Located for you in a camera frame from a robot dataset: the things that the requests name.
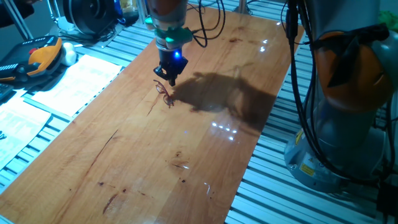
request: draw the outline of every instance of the wooden board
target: wooden board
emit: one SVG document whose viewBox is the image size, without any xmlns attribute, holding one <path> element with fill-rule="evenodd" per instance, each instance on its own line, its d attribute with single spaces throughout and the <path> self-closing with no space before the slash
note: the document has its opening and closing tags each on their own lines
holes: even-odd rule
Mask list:
<svg viewBox="0 0 398 224">
<path fill-rule="evenodd" d="M 218 12 L 203 16 L 212 27 Z M 184 46 L 174 88 L 152 71 L 152 42 L 0 196 L 0 214 L 18 224 L 223 223 L 290 65 L 276 24 L 228 12 L 206 49 Z M 200 27 L 197 12 L 186 25 Z"/>
</svg>

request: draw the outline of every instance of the white paper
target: white paper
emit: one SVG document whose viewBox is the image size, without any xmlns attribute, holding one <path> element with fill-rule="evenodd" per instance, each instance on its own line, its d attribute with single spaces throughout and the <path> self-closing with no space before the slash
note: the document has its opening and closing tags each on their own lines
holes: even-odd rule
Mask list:
<svg viewBox="0 0 398 224">
<path fill-rule="evenodd" d="M 120 72 L 122 66 L 82 56 L 49 91 L 36 93 L 32 100 L 73 116 Z"/>
<path fill-rule="evenodd" d="M 11 161 L 41 131 L 51 114 L 16 98 L 0 106 L 0 169 Z"/>
<path fill-rule="evenodd" d="M 12 96 L 11 99 L 9 99 L 7 101 L 7 103 L 10 103 L 11 101 L 14 101 L 14 100 L 20 100 L 22 98 L 22 96 L 27 92 L 26 90 L 14 90 L 14 91 L 16 91 L 17 93 L 14 96 Z"/>
</svg>

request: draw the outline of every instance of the blue led light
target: blue led light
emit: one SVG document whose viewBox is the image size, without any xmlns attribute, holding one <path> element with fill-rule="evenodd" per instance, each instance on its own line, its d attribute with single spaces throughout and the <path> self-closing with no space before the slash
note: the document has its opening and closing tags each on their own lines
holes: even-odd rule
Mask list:
<svg viewBox="0 0 398 224">
<path fill-rule="evenodd" d="M 175 58 L 180 58 L 180 57 L 181 57 L 181 55 L 180 55 L 180 53 L 179 53 L 179 52 L 175 52 L 175 53 L 174 53 L 174 57 L 175 57 Z"/>
</svg>

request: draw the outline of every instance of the yellow warning label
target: yellow warning label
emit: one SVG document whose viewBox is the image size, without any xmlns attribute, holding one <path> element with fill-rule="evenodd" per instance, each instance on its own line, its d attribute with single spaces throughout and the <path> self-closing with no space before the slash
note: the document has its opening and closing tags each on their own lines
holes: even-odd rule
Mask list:
<svg viewBox="0 0 398 224">
<path fill-rule="evenodd" d="M 303 135 L 303 130 L 301 129 L 296 135 L 296 145 L 299 144 L 300 138 Z"/>
<path fill-rule="evenodd" d="M 310 175 L 311 177 L 313 176 L 314 169 L 311 169 L 309 166 L 305 165 L 304 163 L 301 165 L 300 170 Z"/>
</svg>

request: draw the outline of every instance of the robotic end effector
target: robotic end effector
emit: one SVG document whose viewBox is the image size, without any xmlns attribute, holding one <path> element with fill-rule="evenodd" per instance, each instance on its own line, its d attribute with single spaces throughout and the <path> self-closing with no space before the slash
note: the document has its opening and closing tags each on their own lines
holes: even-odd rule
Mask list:
<svg viewBox="0 0 398 224">
<path fill-rule="evenodd" d="M 187 0 L 149 0 L 150 16 L 145 20 L 148 29 L 155 29 L 156 46 L 159 49 L 159 66 L 156 75 L 168 80 L 171 86 L 182 73 L 188 60 L 182 55 L 182 46 L 192 41 L 192 33 L 183 29 Z"/>
</svg>

